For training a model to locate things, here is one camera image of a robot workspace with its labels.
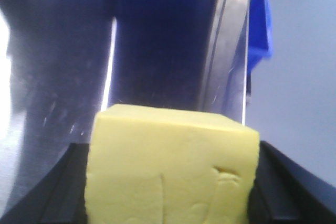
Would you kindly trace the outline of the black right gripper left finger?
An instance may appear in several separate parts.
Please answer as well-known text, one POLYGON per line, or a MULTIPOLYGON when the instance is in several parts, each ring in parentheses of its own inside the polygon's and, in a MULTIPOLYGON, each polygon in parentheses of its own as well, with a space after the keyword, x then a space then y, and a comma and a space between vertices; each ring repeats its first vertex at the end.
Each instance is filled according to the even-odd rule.
POLYGON ((88 144, 71 143, 51 171, 1 223, 88 223, 84 190, 88 144))

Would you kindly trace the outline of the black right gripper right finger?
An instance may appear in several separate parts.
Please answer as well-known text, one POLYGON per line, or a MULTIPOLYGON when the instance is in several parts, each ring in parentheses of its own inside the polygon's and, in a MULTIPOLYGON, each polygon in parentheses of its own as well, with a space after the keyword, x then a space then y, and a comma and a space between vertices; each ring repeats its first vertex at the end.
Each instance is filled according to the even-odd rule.
POLYGON ((248 222, 335 223, 335 187, 262 141, 248 222))

